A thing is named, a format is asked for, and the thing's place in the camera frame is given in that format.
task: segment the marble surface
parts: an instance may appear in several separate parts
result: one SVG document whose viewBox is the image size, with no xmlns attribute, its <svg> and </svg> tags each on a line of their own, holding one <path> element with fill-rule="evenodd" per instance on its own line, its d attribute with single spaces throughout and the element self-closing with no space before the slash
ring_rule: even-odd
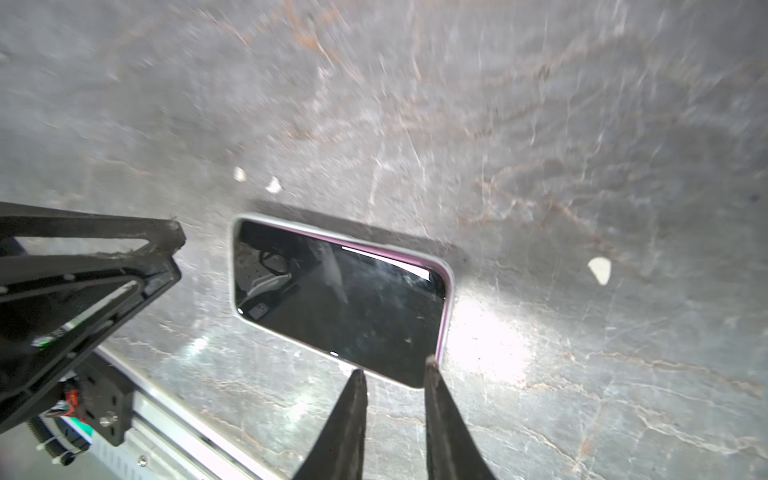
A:
<svg viewBox="0 0 768 480">
<path fill-rule="evenodd" d="M 231 314 L 243 211 L 450 262 L 498 478 L 768 477 L 764 2 L 0 8 L 0 200 L 181 221 L 109 345 L 278 472 L 346 374 Z M 426 478 L 421 393 L 369 389 L 365 478 Z"/>
</svg>

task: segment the phone frame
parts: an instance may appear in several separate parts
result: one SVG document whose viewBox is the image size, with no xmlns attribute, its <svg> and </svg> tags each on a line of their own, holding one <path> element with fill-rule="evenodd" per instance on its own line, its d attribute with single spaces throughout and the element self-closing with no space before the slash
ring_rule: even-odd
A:
<svg viewBox="0 0 768 480">
<path fill-rule="evenodd" d="M 255 214 L 255 213 L 238 214 L 234 218 L 230 228 L 230 248 L 229 248 L 230 305 L 232 307 L 232 311 L 234 315 L 237 316 L 237 318 L 247 323 L 248 325 L 262 329 L 265 332 L 276 335 L 297 346 L 301 346 L 305 349 L 311 350 L 312 352 L 319 353 L 320 355 L 328 359 L 335 360 L 338 363 L 343 364 L 344 366 L 348 366 L 348 367 L 351 366 L 353 368 L 363 369 L 366 371 L 366 374 L 374 376 L 376 378 L 385 380 L 387 382 L 395 383 L 399 386 L 404 386 L 408 389 L 420 390 L 424 388 L 423 386 L 414 387 L 414 386 L 406 385 L 405 383 L 399 382 L 395 379 L 390 379 L 388 376 L 384 376 L 383 374 L 375 372 L 371 369 L 368 369 L 365 366 L 358 365 L 354 362 L 350 362 L 349 360 L 343 359 L 338 356 L 333 356 L 330 353 L 324 350 L 321 350 L 315 346 L 312 346 L 308 343 L 301 342 L 297 339 L 291 338 L 279 332 L 275 332 L 274 330 L 268 329 L 265 326 L 261 326 L 258 323 L 253 323 L 243 318 L 243 316 L 237 312 L 237 302 L 235 299 L 234 251 L 235 251 L 236 242 L 238 241 L 238 235 L 240 233 L 240 225 L 244 221 L 260 223 L 268 227 L 279 228 L 281 230 L 297 233 L 299 235 L 306 235 L 307 237 L 316 238 L 317 240 L 325 240 L 326 242 L 335 243 L 337 245 L 342 245 L 342 246 L 353 248 L 356 250 L 361 250 L 363 252 L 372 253 L 374 255 L 379 255 L 381 257 L 391 258 L 393 260 L 398 260 L 404 263 L 411 263 L 412 265 L 420 266 L 422 268 L 427 268 L 437 272 L 437 274 L 439 274 L 442 277 L 443 282 L 445 283 L 445 303 L 443 304 L 442 316 L 440 318 L 440 327 L 438 330 L 437 346 L 435 347 L 435 359 L 437 360 L 438 365 L 440 364 L 445 351 L 445 338 L 446 338 L 446 334 L 448 333 L 448 322 L 451 318 L 451 313 L 453 311 L 453 300 L 454 300 L 455 279 L 453 276 L 453 270 L 451 269 L 450 265 L 448 265 L 447 262 L 445 262 L 443 259 L 434 257 L 432 255 L 428 255 L 426 253 L 420 253 L 414 250 L 401 248 L 394 245 L 382 245 L 381 243 L 368 242 L 365 240 L 360 240 L 354 237 L 350 237 L 349 235 L 344 235 L 342 233 L 336 233 L 330 230 L 313 227 L 312 225 L 307 225 L 305 223 L 293 222 L 290 220 L 284 220 L 282 218 L 271 217 L 269 215 L 264 215 L 264 214 Z"/>
</svg>

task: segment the white chip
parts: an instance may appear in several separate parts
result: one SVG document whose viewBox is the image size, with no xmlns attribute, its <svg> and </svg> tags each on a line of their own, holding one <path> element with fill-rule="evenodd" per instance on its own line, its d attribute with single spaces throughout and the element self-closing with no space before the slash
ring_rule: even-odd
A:
<svg viewBox="0 0 768 480">
<path fill-rule="evenodd" d="M 599 284 L 605 285 L 611 278 L 611 261 L 605 257 L 595 257 L 587 263 L 594 278 Z"/>
<path fill-rule="evenodd" d="M 355 366 L 350 365 L 347 362 L 339 362 L 339 370 L 341 370 L 341 373 L 343 373 L 344 376 L 349 377 L 352 375 L 352 372 L 355 371 Z"/>
<path fill-rule="evenodd" d="M 270 184 L 266 186 L 266 191 L 276 195 L 283 191 L 283 185 L 280 185 L 280 180 L 277 180 L 277 177 L 272 177 Z"/>
<path fill-rule="evenodd" d="M 244 182 L 248 176 L 245 174 L 245 170 L 240 167 L 235 167 L 235 180 Z"/>
</svg>

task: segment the black metal bracket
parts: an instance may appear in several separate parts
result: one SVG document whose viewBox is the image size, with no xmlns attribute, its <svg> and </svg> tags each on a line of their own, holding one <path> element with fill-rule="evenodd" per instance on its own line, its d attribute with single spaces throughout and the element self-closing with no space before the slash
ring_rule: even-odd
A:
<svg viewBox="0 0 768 480">
<path fill-rule="evenodd" d="M 77 417 L 112 445 L 120 445 L 131 427 L 135 385 L 94 353 L 74 372 L 78 374 Z"/>
<path fill-rule="evenodd" d="M 433 356 L 426 361 L 424 399 L 430 480 L 495 480 Z M 357 369 L 347 380 L 320 436 L 293 480 L 360 480 L 367 406 L 366 377 Z"/>
<path fill-rule="evenodd" d="M 29 255 L 16 237 L 147 244 L 128 253 Z M 65 373 L 179 281 L 172 256 L 184 241 L 172 220 L 0 203 L 0 433 L 55 403 Z M 64 333 L 35 344 L 54 330 Z"/>
</svg>

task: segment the smartphone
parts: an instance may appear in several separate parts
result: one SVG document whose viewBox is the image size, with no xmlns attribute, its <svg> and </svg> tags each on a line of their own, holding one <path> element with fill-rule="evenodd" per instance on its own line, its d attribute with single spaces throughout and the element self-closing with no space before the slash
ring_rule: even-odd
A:
<svg viewBox="0 0 768 480">
<path fill-rule="evenodd" d="M 374 376 L 420 389 L 442 357 L 454 280 L 439 258 L 242 214 L 230 275 L 242 320 Z"/>
</svg>

